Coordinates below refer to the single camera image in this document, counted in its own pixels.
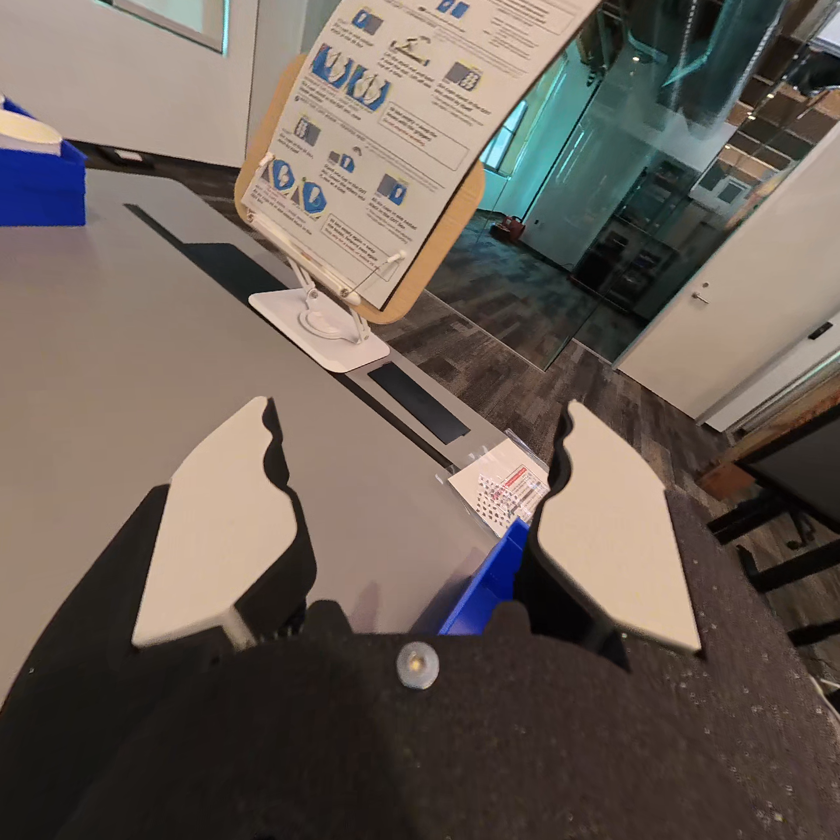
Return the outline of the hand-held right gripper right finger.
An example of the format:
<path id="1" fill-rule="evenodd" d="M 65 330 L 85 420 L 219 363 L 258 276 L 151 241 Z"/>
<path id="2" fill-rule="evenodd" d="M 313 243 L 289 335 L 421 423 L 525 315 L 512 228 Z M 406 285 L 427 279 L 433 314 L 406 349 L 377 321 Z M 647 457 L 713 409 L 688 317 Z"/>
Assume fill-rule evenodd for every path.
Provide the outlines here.
<path id="1" fill-rule="evenodd" d="M 548 482 L 515 574 L 531 632 L 596 655 L 626 655 L 625 637 L 698 655 L 666 487 L 644 458 L 572 401 L 556 428 Z"/>

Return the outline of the white printed instruction sheet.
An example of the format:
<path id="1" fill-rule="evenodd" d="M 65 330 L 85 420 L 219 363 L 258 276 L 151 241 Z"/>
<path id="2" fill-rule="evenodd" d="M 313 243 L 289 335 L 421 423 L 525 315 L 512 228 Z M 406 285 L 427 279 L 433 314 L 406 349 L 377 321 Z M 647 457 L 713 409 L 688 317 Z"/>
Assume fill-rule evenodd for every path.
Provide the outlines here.
<path id="1" fill-rule="evenodd" d="M 383 310 L 492 136 L 597 4 L 339 2 L 273 130 L 255 214 L 338 293 L 404 250 L 350 296 Z"/>

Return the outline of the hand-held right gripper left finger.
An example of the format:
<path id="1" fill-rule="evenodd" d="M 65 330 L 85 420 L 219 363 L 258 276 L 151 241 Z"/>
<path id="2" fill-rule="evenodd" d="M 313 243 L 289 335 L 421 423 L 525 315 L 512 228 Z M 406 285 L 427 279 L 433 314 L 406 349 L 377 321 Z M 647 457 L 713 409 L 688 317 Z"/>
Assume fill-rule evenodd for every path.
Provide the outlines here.
<path id="1" fill-rule="evenodd" d="M 317 561 L 275 401 L 258 396 L 173 474 L 132 634 L 151 648 L 219 630 L 242 650 L 306 610 Z"/>

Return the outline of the dark shelving unit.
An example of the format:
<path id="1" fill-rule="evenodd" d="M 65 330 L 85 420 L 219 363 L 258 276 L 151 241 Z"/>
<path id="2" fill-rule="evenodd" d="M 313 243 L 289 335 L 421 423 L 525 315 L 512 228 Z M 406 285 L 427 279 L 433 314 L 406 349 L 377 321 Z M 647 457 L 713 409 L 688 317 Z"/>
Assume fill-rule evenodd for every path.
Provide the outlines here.
<path id="1" fill-rule="evenodd" d="M 668 228 L 687 208 L 697 174 L 666 154 L 655 155 L 572 269 L 572 281 L 642 319 L 642 298 L 677 256 Z"/>

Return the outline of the green-striped white paper cup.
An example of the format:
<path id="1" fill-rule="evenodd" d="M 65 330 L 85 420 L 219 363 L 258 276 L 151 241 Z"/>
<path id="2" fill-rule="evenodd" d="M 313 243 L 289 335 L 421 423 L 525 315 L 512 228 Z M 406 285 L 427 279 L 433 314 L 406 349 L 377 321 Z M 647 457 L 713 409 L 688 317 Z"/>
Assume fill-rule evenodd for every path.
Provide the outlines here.
<path id="1" fill-rule="evenodd" d="M 1 110 L 1 151 L 61 155 L 63 138 L 47 124 L 23 113 Z"/>

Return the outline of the laminated printed paper sheet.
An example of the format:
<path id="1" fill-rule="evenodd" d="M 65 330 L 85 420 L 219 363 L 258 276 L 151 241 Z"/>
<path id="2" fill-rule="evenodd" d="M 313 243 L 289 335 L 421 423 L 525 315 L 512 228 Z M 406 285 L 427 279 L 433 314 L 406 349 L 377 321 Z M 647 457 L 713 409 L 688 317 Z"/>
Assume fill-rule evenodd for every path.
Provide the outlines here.
<path id="1" fill-rule="evenodd" d="M 517 521 L 529 526 L 549 491 L 544 463 L 511 437 L 471 454 L 465 467 L 447 470 L 437 480 L 498 539 Z"/>

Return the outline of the black easel signboard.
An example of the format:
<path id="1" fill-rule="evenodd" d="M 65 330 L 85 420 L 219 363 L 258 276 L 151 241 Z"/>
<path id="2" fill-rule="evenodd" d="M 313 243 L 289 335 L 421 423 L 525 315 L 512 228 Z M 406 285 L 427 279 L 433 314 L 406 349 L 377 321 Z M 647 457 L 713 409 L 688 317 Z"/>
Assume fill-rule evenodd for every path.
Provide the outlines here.
<path id="1" fill-rule="evenodd" d="M 839 406 L 777 437 L 735 464 L 828 528 L 839 523 Z"/>

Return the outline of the white door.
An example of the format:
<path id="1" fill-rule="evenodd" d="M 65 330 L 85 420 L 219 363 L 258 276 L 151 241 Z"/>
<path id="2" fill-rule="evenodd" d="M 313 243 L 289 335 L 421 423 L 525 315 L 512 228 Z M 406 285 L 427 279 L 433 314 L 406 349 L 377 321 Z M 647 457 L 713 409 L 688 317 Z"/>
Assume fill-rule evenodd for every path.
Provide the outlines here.
<path id="1" fill-rule="evenodd" d="M 614 368 L 696 421 L 838 311 L 839 125 Z M 709 306 L 690 299 L 707 282 Z"/>

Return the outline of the black monitor floor stand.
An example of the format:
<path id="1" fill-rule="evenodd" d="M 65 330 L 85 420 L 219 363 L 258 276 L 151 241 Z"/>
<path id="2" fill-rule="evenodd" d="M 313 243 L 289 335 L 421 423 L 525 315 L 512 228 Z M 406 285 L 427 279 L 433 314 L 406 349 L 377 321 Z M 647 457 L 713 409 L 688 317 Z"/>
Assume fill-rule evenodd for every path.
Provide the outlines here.
<path id="1" fill-rule="evenodd" d="M 790 510 L 799 510 L 806 514 L 800 504 L 778 491 L 761 490 L 755 498 L 742 501 L 729 512 L 712 519 L 707 529 L 721 545 L 726 545 L 781 515 L 788 515 Z M 839 541 L 835 539 L 827 542 L 766 570 L 758 569 L 753 554 L 747 548 L 737 545 L 736 553 L 752 588 L 765 595 L 838 567 Z M 796 648 L 814 646 L 839 635 L 839 620 L 835 618 L 827 623 L 798 627 L 789 631 L 787 635 Z"/>

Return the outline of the blue plastic bin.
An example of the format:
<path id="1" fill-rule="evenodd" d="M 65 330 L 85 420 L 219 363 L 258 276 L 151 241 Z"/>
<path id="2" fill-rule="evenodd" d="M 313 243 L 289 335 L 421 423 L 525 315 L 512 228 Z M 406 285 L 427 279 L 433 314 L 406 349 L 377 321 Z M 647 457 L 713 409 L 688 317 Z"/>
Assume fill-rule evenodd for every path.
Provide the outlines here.
<path id="1" fill-rule="evenodd" d="M 2 96 L 1 109 L 40 121 L 5 96 Z M 86 225 L 87 158 L 62 138 L 60 156 L 1 150 L 3 227 Z"/>
<path id="2" fill-rule="evenodd" d="M 513 598 L 513 584 L 522 563 L 529 525 L 517 518 L 505 531 L 437 631 L 440 636 L 478 636 L 492 613 Z"/>

